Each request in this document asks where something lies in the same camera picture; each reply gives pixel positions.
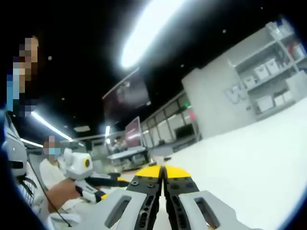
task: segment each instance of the face mask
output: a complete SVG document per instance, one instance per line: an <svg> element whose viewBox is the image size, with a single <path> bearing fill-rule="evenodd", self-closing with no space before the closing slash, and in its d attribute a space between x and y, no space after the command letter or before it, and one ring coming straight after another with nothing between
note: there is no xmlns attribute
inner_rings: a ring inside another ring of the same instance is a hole
<svg viewBox="0 0 307 230"><path fill-rule="evenodd" d="M54 160L56 160L56 159L58 159L58 157L59 157L59 152L58 152L58 148L49 148L49 150L48 150L48 154L49 155L53 155L53 159Z"/></svg>

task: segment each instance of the monitor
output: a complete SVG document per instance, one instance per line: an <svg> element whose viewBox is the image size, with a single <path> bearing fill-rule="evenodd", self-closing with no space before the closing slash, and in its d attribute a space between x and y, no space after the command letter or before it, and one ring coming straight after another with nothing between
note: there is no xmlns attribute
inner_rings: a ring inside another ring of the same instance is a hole
<svg viewBox="0 0 307 230"><path fill-rule="evenodd" d="M135 70L103 97L105 120L120 122L129 114L151 104L144 74L141 70Z"/></svg>
<svg viewBox="0 0 307 230"><path fill-rule="evenodd" d="M143 146L140 117L135 118L126 126L125 141L127 148Z"/></svg>

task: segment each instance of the white box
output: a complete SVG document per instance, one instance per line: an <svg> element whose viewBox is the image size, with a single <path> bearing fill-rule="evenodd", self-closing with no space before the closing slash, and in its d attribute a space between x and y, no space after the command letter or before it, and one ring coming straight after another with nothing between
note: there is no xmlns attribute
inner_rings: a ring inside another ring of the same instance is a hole
<svg viewBox="0 0 307 230"><path fill-rule="evenodd" d="M285 92L284 94L283 94L283 100L285 101L285 102L288 102L288 101L290 101L290 100L292 100L293 99L293 96L292 96L292 93L290 92L290 91L287 91L287 92Z"/></svg>
<svg viewBox="0 0 307 230"><path fill-rule="evenodd" d="M256 85L255 78L252 75L244 78L243 82L248 89L253 88Z"/></svg>
<svg viewBox="0 0 307 230"><path fill-rule="evenodd" d="M265 65L271 75L278 73L280 71L275 59L269 60L268 62L265 63Z"/></svg>
<svg viewBox="0 0 307 230"><path fill-rule="evenodd" d="M281 106L281 105L284 104L284 100L283 100L283 96L282 95L280 95L278 97L275 97L274 101L275 101L275 106Z"/></svg>
<svg viewBox="0 0 307 230"><path fill-rule="evenodd" d="M286 79L286 82L295 102L307 97L307 74L304 70Z"/></svg>
<svg viewBox="0 0 307 230"><path fill-rule="evenodd" d="M265 68L265 65L260 65L257 68L254 69L255 73L257 74L257 76L259 77L260 80L266 79L270 74L267 71L267 69Z"/></svg>
<svg viewBox="0 0 307 230"><path fill-rule="evenodd" d="M305 56L304 48L301 43L293 47L293 58L295 60L299 60L300 58L304 56Z"/></svg>
<svg viewBox="0 0 307 230"><path fill-rule="evenodd" d="M257 104L262 113L274 107L273 98L269 95L259 98Z"/></svg>

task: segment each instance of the shelf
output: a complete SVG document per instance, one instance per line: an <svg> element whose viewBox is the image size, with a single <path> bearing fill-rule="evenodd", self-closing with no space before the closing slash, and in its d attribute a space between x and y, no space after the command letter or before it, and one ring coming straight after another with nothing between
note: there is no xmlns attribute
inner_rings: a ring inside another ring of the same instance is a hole
<svg viewBox="0 0 307 230"><path fill-rule="evenodd" d="M283 44L286 44L288 43L289 41L293 40L293 39L296 39L296 35L294 32L291 32L290 34L287 34L286 36L284 36L283 38L281 38L281 42Z"/></svg>
<svg viewBox="0 0 307 230"><path fill-rule="evenodd" d="M294 33L290 33L290 34L284 36L283 38L281 38L280 41L285 43L286 41L292 40L295 37L296 36L295 36ZM278 44L278 40L273 40L273 41L269 42L268 44L261 47L260 49L258 49L254 53L247 56L244 60L242 60L238 64L236 64L235 69L239 73L243 69L246 69L246 66L249 66L252 63L258 62L258 60L261 59L261 57L265 56L265 54L268 52L268 49L272 48L276 44Z"/></svg>
<svg viewBox="0 0 307 230"><path fill-rule="evenodd" d="M288 102L285 102L283 105L280 105L280 106L276 106L276 107L273 107L272 109L269 109L261 114L258 114L257 115L257 120L260 121L260 120L263 120L269 116L272 116L286 108L289 108L291 105L295 104L295 100L292 99Z"/></svg>
<svg viewBox="0 0 307 230"><path fill-rule="evenodd" d="M268 82L269 80L276 78L277 76L281 75L282 73L284 73L285 71L287 71L288 69L290 69L292 67L292 65L289 65L285 68L282 68L278 73L275 73L273 75L268 76L266 79L261 80L260 82L258 82L256 85L254 85L252 88L247 89L247 92L252 91L253 89L263 85L264 83Z"/></svg>
<svg viewBox="0 0 307 230"><path fill-rule="evenodd" d="M294 61L294 63L298 64L299 62L301 62L302 60L306 59L307 56L305 57L300 57L298 60Z"/></svg>
<svg viewBox="0 0 307 230"><path fill-rule="evenodd" d="M263 56L263 54L269 49L270 47L277 44L277 41L271 41L265 46L261 47L259 50L255 51L254 53L248 55L244 60L239 62L237 65L235 65L235 69L240 72L241 69L244 69L245 65L250 65L251 63L254 63L254 59L258 59L260 56Z"/></svg>

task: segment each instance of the hand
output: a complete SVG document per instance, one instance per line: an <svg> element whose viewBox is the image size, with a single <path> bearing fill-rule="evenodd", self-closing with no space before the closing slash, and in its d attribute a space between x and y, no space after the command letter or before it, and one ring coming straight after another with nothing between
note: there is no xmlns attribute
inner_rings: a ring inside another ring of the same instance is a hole
<svg viewBox="0 0 307 230"><path fill-rule="evenodd" d="M56 209L59 209L66 201L80 197L80 194L76 190L74 181L69 178L53 186L46 192L46 195L52 203L52 205L50 203L48 205L50 213L55 212L53 206Z"/></svg>

